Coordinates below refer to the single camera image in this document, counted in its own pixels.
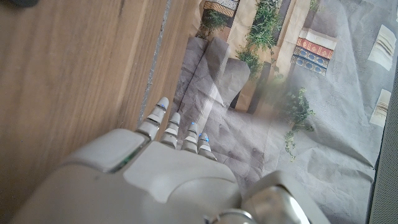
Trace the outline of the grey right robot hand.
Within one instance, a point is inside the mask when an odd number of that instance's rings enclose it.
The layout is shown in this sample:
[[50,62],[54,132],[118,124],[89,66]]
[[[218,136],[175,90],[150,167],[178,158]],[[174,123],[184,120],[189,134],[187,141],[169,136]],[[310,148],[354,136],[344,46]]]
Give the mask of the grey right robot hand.
[[13,223],[327,223],[305,189],[282,171],[246,194],[192,123],[180,115],[159,130],[161,98],[135,130],[114,129],[70,154],[34,191]]

